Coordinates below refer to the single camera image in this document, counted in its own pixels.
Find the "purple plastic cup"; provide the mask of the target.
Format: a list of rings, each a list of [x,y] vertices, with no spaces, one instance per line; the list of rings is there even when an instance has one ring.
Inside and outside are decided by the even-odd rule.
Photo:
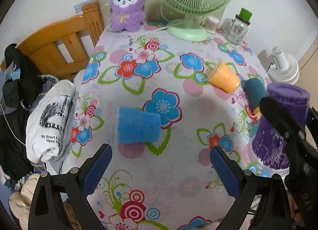
[[[308,91],[295,85],[270,83],[267,85],[266,96],[278,101],[300,126],[305,127],[310,101]],[[257,131],[247,145],[250,159],[247,168],[263,177],[271,177],[273,174],[285,177],[289,173],[285,145],[285,139],[265,117],[261,117]]]

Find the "dark teal cup, yellow band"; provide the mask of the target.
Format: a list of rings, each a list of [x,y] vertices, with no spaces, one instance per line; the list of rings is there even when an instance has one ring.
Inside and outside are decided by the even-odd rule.
[[[257,78],[250,78],[245,82],[244,91],[250,106],[250,109],[255,116],[260,117],[261,111],[259,103],[263,97],[266,96],[266,89],[262,82]]]

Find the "orange plastic cup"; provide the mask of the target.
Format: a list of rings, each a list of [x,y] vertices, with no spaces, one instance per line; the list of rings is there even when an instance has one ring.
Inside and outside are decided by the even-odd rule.
[[[240,85],[240,78],[222,59],[216,59],[209,67],[205,80],[227,93],[234,93]]]

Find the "blue plastic cup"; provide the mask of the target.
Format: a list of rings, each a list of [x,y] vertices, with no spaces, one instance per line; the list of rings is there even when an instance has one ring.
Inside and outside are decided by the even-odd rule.
[[[158,113],[124,106],[114,112],[111,138],[116,144],[158,141],[161,131],[161,117]]]

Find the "white floor fan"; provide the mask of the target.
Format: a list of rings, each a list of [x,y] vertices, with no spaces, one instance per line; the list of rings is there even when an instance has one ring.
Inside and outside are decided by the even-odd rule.
[[[273,47],[270,52],[276,66],[275,68],[269,67],[270,80],[274,83],[294,85],[300,76],[299,65],[295,57],[285,53],[279,46]]]

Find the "white printed t-shirt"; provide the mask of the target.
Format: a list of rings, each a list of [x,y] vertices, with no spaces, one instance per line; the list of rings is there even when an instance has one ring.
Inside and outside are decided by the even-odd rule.
[[[26,154],[33,162],[47,162],[57,157],[76,87],[69,80],[60,80],[40,100],[26,125]]]

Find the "floral tablecloth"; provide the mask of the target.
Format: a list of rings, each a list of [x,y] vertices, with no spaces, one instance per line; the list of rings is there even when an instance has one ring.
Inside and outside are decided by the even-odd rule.
[[[80,166],[103,143],[113,158],[88,201],[106,229],[191,229],[223,218],[233,198],[210,162],[220,146],[247,168],[246,145],[257,118],[242,87],[225,93],[205,81],[222,59],[242,80],[269,83],[246,43],[222,33],[205,41],[177,39],[159,22],[135,33],[106,27],[82,78],[71,136],[71,161]],[[116,144],[110,104],[158,113],[156,142]]]

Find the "glass jar, green lid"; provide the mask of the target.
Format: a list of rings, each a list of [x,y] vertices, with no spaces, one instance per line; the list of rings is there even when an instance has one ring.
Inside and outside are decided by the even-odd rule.
[[[228,19],[223,25],[226,40],[236,46],[240,45],[248,32],[251,17],[252,13],[249,10],[241,8],[234,19]]]

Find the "black jacket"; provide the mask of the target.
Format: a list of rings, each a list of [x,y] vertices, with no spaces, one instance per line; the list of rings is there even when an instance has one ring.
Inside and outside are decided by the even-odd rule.
[[[17,181],[33,170],[26,155],[26,124],[33,102],[43,89],[40,72],[16,44],[4,52],[1,80],[1,167]]]

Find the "cotton swab container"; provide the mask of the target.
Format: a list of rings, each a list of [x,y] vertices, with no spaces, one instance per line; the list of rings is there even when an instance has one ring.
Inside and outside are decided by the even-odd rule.
[[[218,26],[220,24],[220,19],[214,17],[213,15],[207,15],[204,21],[204,28],[207,32],[213,33],[218,30]]]

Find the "wooden chair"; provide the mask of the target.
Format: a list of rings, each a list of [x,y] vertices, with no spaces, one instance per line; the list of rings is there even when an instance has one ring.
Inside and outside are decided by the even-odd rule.
[[[73,80],[88,65],[89,55],[80,33],[87,31],[95,46],[105,25],[98,1],[83,5],[81,11],[37,30],[17,46],[42,74]]]

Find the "purple plush bunny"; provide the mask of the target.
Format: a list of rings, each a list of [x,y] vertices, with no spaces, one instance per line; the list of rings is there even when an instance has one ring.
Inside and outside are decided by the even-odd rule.
[[[111,31],[137,32],[145,20],[145,0],[110,0]]]

